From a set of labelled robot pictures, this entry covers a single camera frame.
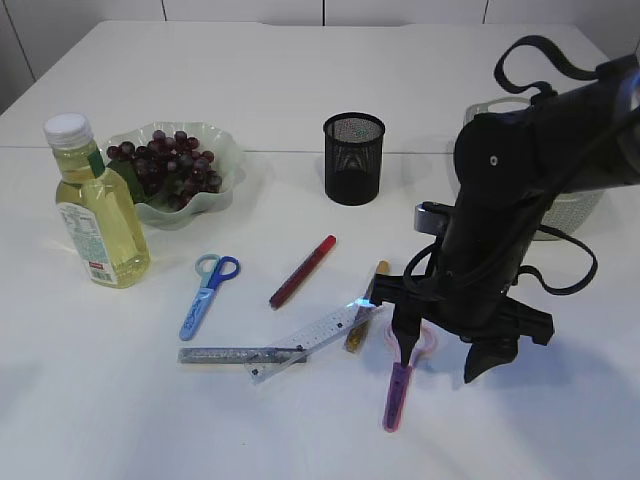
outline green leaf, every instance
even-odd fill
[[[148,197],[144,194],[142,185],[138,182],[138,177],[136,177],[136,172],[133,171],[131,163],[112,160],[109,162],[109,165],[107,165],[107,168],[117,172],[124,181],[127,182],[133,203],[147,202]]]

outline scissors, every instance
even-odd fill
[[[210,270],[206,270],[205,262],[213,261]],[[235,265],[235,269],[229,273],[222,273],[227,263]],[[200,288],[193,299],[187,318],[180,329],[180,340],[191,340],[195,337],[204,316],[209,309],[209,305],[220,288],[220,284],[226,280],[235,278],[240,273],[240,262],[234,257],[220,257],[215,254],[201,256],[196,260],[196,272],[202,277]]]

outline black mesh pen holder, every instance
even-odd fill
[[[324,190],[343,205],[364,205],[378,195],[385,127],[366,113],[335,115],[324,124]]]

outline plastic bottle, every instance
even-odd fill
[[[150,257],[126,182],[105,168],[83,115],[58,115],[44,132],[62,174],[56,205],[91,280],[115,288],[133,285]]]

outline bottle cap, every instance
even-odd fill
[[[93,131],[87,117],[80,113],[63,113],[53,117],[44,125],[47,142],[53,148],[74,149],[93,140]]]

